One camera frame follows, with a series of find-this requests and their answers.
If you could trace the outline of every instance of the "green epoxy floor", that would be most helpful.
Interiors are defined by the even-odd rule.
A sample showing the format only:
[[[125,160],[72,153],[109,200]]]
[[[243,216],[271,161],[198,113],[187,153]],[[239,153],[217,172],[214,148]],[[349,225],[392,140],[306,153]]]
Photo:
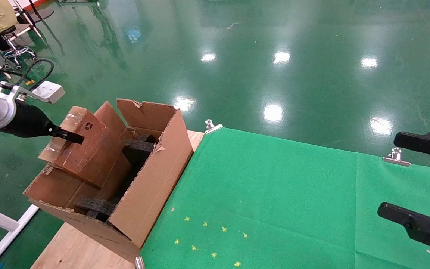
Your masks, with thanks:
[[[430,131],[430,0],[49,6],[49,27],[38,25],[44,39],[19,43],[55,63],[49,80],[66,95],[37,105],[56,123],[73,105],[95,111],[106,99],[130,98],[177,105],[191,130],[211,118],[378,156],[399,131]],[[29,206],[22,192],[44,166],[37,156],[48,141],[0,133],[1,212],[17,219]],[[430,166],[429,155],[405,159]],[[61,224],[39,212],[0,268],[29,268]]]

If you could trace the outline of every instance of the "chair base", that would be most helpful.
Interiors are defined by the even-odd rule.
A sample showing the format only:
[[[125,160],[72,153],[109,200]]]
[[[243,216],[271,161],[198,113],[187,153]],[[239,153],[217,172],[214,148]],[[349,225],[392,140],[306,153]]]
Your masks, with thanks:
[[[19,62],[19,56],[21,56],[25,53],[31,55],[33,61],[38,60],[36,53],[32,49],[30,49],[27,46],[21,46],[21,47],[16,48],[15,50],[7,51],[6,53],[4,53],[2,55],[5,62],[6,62],[6,64],[4,65],[4,68],[5,69],[10,68],[10,65],[7,64],[7,60],[10,59],[13,63],[16,64],[16,69],[21,70],[22,67],[21,67],[21,63]]]

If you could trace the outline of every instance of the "office chair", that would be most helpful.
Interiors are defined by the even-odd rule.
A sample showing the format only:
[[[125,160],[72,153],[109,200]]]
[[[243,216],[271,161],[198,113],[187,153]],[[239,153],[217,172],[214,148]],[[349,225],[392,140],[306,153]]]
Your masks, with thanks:
[[[2,39],[4,41],[6,41],[6,43],[9,45],[9,47],[11,48],[9,51],[7,51],[6,53],[4,53],[2,56],[5,60],[5,65],[3,66],[5,69],[9,69],[10,65],[7,63],[8,59],[11,59],[15,64],[16,64],[16,69],[17,70],[21,70],[21,64],[19,63],[19,56],[27,53],[31,56],[31,59],[33,61],[37,61],[37,55],[36,53],[30,49],[27,46],[19,46],[16,47],[15,44],[11,41],[10,38],[8,38],[6,35],[7,34],[13,34],[14,35],[14,31],[16,30],[16,26],[13,25],[10,28],[4,30],[3,32],[0,33],[0,36],[2,37]]]

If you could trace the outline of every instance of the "cardboard flap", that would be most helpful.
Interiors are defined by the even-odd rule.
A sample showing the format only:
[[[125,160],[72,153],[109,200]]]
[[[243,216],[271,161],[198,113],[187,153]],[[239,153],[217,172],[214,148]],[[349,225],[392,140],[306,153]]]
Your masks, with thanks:
[[[174,114],[165,129],[162,145],[165,150],[151,153],[109,218],[138,247],[145,242],[193,154],[180,111]]]
[[[53,163],[102,188],[124,144],[118,134],[87,109],[79,121],[79,126],[77,133],[85,137],[84,143],[70,144],[60,152]]]
[[[65,207],[81,183],[77,177],[46,165],[23,194],[36,201]]]
[[[119,117],[119,114],[117,114],[109,101],[105,101],[94,113],[94,116],[109,127],[109,129],[117,136],[121,135],[121,133],[126,129],[124,121],[122,121],[121,117]]]
[[[134,257],[138,256],[140,252],[140,248],[137,248],[136,245],[127,240],[124,235],[118,233],[114,228],[103,224],[101,221],[73,211],[51,206],[41,201],[31,199],[29,201],[51,215],[69,223],[74,228],[131,263],[134,263]]]
[[[84,117],[87,109],[82,107],[73,106],[66,118],[61,123],[61,128],[66,131],[77,133],[80,128],[80,122]],[[59,154],[70,145],[69,141],[66,141],[59,137],[53,137],[51,141],[47,144],[46,148],[41,151],[39,159],[46,161],[48,163],[53,163],[54,160],[59,156]]]
[[[130,127],[163,131],[175,113],[175,108],[166,104],[117,99],[121,111]]]

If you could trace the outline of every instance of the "metal bracket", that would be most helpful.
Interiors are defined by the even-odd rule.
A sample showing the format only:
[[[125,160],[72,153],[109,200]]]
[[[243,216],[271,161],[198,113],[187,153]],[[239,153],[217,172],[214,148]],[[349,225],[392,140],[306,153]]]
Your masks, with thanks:
[[[144,260],[141,256],[135,258],[135,268],[136,269],[145,269]]]
[[[399,164],[399,165],[407,166],[407,167],[411,166],[410,162],[401,160],[401,149],[400,148],[393,148],[391,151],[392,151],[391,154],[387,155],[387,157],[383,157],[383,160],[385,162]]]
[[[217,124],[216,126],[212,123],[212,120],[208,119],[205,121],[205,124],[207,125],[207,130],[205,131],[205,134],[208,135],[209,133],[213,133],[218,129],[221,129],[223,125]]]
[[[19,100],[21,102],[26,102],[27,97],[28,97],[27,95],[21,93],[16,97],[16,100]]]

